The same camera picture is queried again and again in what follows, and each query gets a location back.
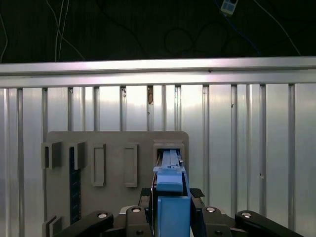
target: metal panel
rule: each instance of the metal panel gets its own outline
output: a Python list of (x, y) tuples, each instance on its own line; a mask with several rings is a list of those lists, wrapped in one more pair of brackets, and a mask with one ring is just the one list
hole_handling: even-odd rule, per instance
[(164, 86), (154, 85), (154, 131), (164, 131)]
[(175, 86), (166, 85), (165, 130), (175, 131)]
[(232, 88), (210, 85), (210, 203), (231, 215)]
[(23, 219), (23, 127), (22, 127), (22, 91), (9, 90), (8, 98), (9, 147), (7, 172), (8, 193), (6, 200), (9, 210), (8, 233), (19, 236), (24, 233)]
[(68, 89), (47, 91), (48, 131), (68, 131)]
[(84, 131), (84, 88), (74, 87), (72, 94), (72, 131)]
[[(42, 177), (34, 166), (40, 130), (43, 138), (47, 130), (107, 130), (108, 121), (116, 130), (188, 131), (190, 156), (195, 154), (190, 165), (191, 186), (202, 188), (206, 196), (209, 190), (206, 203), (210, 201), (228, 214), (235, 209), (267, 213), (283, 225), (288, 222), (290, 228), (295, 224), (305, 236), (315, 236), (316, 86), (301, 84), (316, 83), (315, 59), (0, 65), (4, 76), (0, 87), (13, 88), (0, 89), (0, 236), (17, 236), (19, 230), (22, 236), (24, 229), (26, 237), (40, 233), (35, 229), (44, 210), (37, 206), (31, 216), (41, 195)], [(300, 83), (295, 85), (295, 112), (289, 83)], [(231, 84), (237, 87), (231, 90)], [(152, 106), (147, 103), (148, 85), (154, 88)], [(110, 96), (103, 93), (105, 88), (117, 91)], [(107, 99), (118, 106), (111, 107)], [(19, 172), (23, 155), (24, 169)]]
[(8, 152), (8, 89), (0, 89), (0, 236), (9, 227)]
[(94, 93), (93, 87), (85, 88), (85, 130), (93, 131), (94, 130)]
[(42, 237), (44, 223), (43, 171), (43, 92), (41, 88), (23, 89), (24, 141), (24, 215), (25, 237)]
[(120, 87), (101, 86), (99, 88), (99, 129), (100, 131), (120, 131)]
[(237, 86), (237, 211), (248, 209), (248, 111), (247, 86)]
[(127, 86), (126, 102), (126, 131), (147, 131), (147, 86)]
[(189, 135), (189, 180), (190, 186), (203, 190), (203, 86), (183, 85), (182, 93), (182, 131)]
[(249, 210), (260, 210), (260, 85), (249, 85)]
[(267, 217), (288, 226), (287, 84), (267, 85)]
[(316, 236), (316, 84), (295, 86), (295, 230)]

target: gray slot holder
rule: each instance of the gray slot holder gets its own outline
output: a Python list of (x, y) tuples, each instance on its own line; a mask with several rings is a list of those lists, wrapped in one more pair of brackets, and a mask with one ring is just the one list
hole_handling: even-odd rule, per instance
[(53, 216), (43, 224), (43, 237), (53, 237), (58, 232), (62, 231), (62, 218)]
[(42, 143), (41, 145), (41, 165), (42, 168), (53, 169), (61, 165), (61, 142)]
[(124, 182), (126, 187), (137, 187), (137, 148), (138, 144), (124, 146)]
[(70, 143), (69, 148), (74, 148), (75, 153), (75, 170), (84, 168), (85, 143)]
[(106, 173), (106, 144), (90, 145), (91, 183), (95, 187), (102, 187)]
[[(123, 207), (138, 205), (142, 188), (152, 184), (159, 149), (179, 149), (189, 171), (189, 137), (185, 132), (48, 133), (42, 144), (46, 216), (59, 218), (52, 221), (52, 228), (68, 227), (70, 210), (78, 208), (78, 203), (80, 216), (97, 210), (116, 216)], [(70, 174), (72, 165), (78, 176)], [(78, 184), (79, 200), (74, 203), (73, 194), (77, 193), (73, 187)]]

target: horizontal metal bar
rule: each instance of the horizontal metal bar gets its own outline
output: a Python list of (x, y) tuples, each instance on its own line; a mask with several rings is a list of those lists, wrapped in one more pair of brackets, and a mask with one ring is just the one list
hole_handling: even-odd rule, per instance
[(316, 69), (316, 57), (220, 58), (26, 63), (0, 65), (0, 75), (47, 75), (65, 73), (122, 73), (207, 70)]
[(0, 88), (157, 84), (315, 83), (315, 74), (316, 70), (288, 70), (0, 77)]

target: power strip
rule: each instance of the power strip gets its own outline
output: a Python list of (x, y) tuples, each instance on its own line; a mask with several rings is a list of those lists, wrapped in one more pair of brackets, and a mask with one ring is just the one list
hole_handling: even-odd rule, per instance
[(224, 0), (221, 11), (226, 16), (232, 16), (237, 6), (238, 0)]

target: bolt head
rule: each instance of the bolt head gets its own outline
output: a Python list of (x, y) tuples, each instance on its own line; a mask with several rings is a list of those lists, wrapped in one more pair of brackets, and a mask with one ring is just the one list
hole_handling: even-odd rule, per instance
[(211, 213), (215, 212), (215, 209), (213, 207), (208, 207), (206, 210)]
[(134, 208), (132, 211), (133, 212), (140, 212), (140, 209), (139, 208)]
[(106, 217), (107, 217), (107, 214), (101, 213), (101, 214), (98, 215), (98, 217), (99, 217), (100, 219), (106, 218)]
[(241, 214), (243, 217), (245, 218), (250, 218), (251, 217), (251, 214), (250, 213), (247, 213), (247, 212), (244, 212)]

